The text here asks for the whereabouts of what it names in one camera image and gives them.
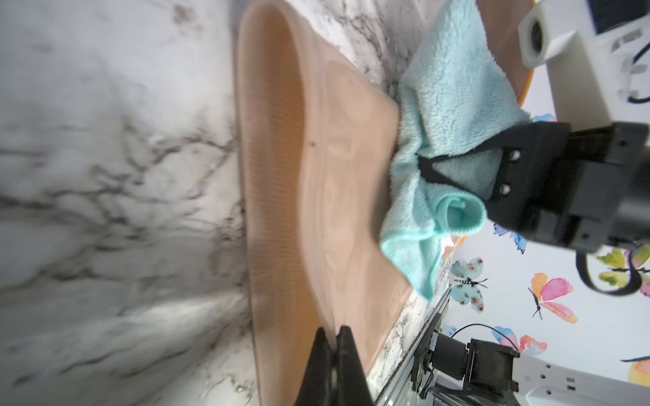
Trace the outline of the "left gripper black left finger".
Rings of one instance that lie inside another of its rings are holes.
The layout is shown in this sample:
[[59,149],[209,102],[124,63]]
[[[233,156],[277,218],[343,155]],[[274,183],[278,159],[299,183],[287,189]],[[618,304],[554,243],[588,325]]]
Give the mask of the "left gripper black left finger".
[[335,350],[323,328],[316,332],[295,406],[334,405]]

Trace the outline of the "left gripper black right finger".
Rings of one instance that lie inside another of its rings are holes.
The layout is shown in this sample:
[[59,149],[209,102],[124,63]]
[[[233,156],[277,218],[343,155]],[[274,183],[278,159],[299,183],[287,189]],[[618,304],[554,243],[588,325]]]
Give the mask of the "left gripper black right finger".
[[333,405],[374,405],[354,335],[349,326],[342,326],[337,335],[333,370],[336,375],[333,379]]

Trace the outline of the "beige rubber boot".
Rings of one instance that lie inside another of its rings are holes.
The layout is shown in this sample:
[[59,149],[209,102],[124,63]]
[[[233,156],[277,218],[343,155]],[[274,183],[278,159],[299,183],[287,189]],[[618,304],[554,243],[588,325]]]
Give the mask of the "beige rubber boot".
[[367,374],[417,294],[379,246],[400,104],[286,1],[245,12],[237,96],[259,397],[291,405],[319,328]]

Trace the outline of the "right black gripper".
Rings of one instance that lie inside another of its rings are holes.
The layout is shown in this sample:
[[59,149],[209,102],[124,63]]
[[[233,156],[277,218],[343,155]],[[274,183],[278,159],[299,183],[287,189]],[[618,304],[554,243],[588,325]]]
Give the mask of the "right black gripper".
[[[423,130],[419,190],[494,190],[489,218],[527,240],[594,253],[649,241],[649,128],[615,122]],[[487,142],[487,150],[474,149]]]

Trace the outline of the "mint green fluffy cloth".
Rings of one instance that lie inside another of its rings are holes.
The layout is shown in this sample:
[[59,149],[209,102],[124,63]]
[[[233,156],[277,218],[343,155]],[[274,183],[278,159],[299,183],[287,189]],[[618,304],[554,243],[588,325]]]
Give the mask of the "mint green fluffy cloth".
[[530,120],[489,51],[475,2],[448,1],[438,12],[401,79],[399,104],[391,206],[379,246],[432,300],[443,240],[473,235],[487,223],[484,201],[501,154],[473,149]]

